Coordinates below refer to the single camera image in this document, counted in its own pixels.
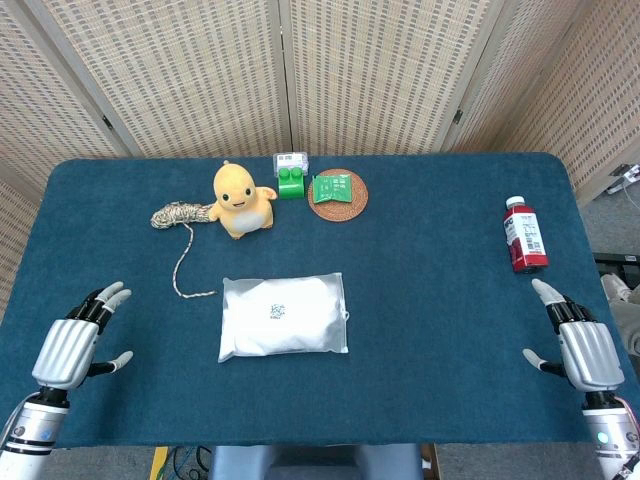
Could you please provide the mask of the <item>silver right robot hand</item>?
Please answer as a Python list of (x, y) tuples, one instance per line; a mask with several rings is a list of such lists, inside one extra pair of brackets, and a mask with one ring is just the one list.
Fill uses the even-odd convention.
[(589, 310), (534, 278), (532, 287), (544, 304), (557, 337), (562, 361), (542, 359), (529, 348), (524, 358), (537, 370), (564, 377), (584, 393), (614, 391), (625, 381), (611, 332)]

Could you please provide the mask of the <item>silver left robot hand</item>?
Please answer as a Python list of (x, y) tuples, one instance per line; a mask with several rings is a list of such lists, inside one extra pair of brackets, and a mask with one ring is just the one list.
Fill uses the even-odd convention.
[(54, 321), (32, 370), (38, 385), (68, 391), (87, 377), (112, 374), (126, 366), (133, 358), (131, 351), (98, 363), (94, 355), (110, 318), (130, 296), (131, 291), (117, 281), (91, 292), (65, 318)]

